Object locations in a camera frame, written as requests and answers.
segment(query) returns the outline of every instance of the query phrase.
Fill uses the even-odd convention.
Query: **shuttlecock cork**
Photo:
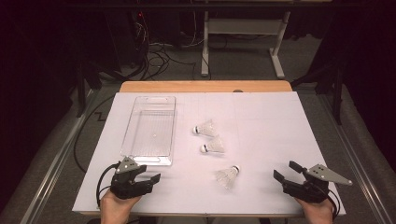
[[[208,120],[205,123],[199,124],[192,128],[192,132],[195,134],[201,133],[208,136],[216,136],[217,132],[215,126],[213,125],[212,119]]]
[[[220,137],[217,135],[215,138],[213,138],[210,142],[203,144],[201,146],[201,152],[206,153],[206,152],[224,152],[224,146],[222,144],[222,141]]]
[[[233,187],[233,182],[241,171],[240,166],[234,165],[231,168],[216,172],[216,180],[226,189]]]

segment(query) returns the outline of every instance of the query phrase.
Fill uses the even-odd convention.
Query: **shuttlecock feather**
[[[201,152],[224,152],[224,146],[220,137],[217,135],[207,144],[201,146]]]
[[[217,132],[215,126],[213,125],[212,119],[208,120],[205,123],[199,124],[192,128],[193,133],[201,133],[208,136],[216,136]]]
[[[233,182],[239,174],[240,167],[235,165],[229,169],[216,172],[216,180],[226,189],[233,187]]]

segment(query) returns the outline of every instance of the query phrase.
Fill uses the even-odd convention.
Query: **white table surface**
[[[326,166],[296,92],[117,93],[105,128],[76,198],[73,211],[99,214],[95,190],[102,172],[121,161],[120,149],[136,96],[175,96],[177,122],[171,166],[148,166],[142,178],[161,173],[153,192],[132,210],[151,216],[300,217],[301,206],[273,178],[274,169],[288,180],[304,177],[289,168]],[[210,138],[191,129],[212,119],[226,151],[203,154]],[[221,186],[215,172],[239,165],[232,189]],[[110,185],[110,170],[102,188]],[[338,193],[334,184],[330,189]],[[341,204],[340,215],[346,212]]]

